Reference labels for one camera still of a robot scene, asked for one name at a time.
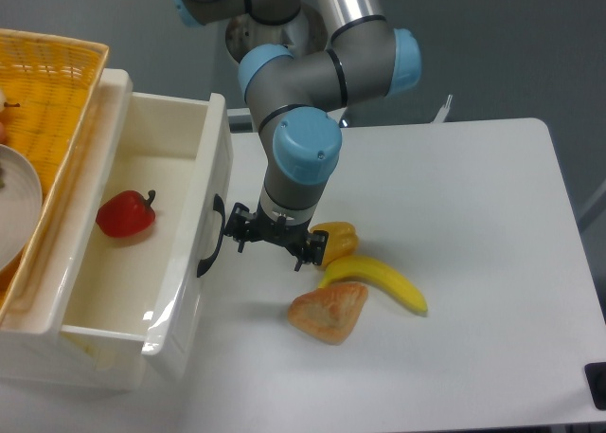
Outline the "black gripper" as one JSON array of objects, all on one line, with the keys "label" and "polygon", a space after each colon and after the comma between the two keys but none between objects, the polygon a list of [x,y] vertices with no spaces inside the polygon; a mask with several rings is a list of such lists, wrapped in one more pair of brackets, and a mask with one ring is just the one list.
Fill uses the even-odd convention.
[{"label": "black gripper", "polygon": [[267,214],[261,205],[254,213],[237,202],[230,212],[223,235],[238,244],[239,253],[249,242],[265,241],[283,247],[296,257],[294,270],[299,271],[305,264],[322,264],[330,236],[324,230],[310,232],[310,221],[295,225],[289,218]]}]

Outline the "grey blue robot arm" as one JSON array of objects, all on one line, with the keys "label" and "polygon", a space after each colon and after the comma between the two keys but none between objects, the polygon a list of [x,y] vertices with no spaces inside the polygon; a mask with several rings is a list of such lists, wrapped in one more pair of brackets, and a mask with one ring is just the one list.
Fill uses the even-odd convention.
[{"label": "grey blue robot arm", "polygon": [[258,207],[222,216],[224,236],[283,247],[298,265],[320,264],[329,242],[309,225],[342,146],[331,112],[409,90],[422,68],[416,39],[387,23],[379,0],[317,1],[328,36],[320,50],[258,38],[238,62],[267,169]]}]

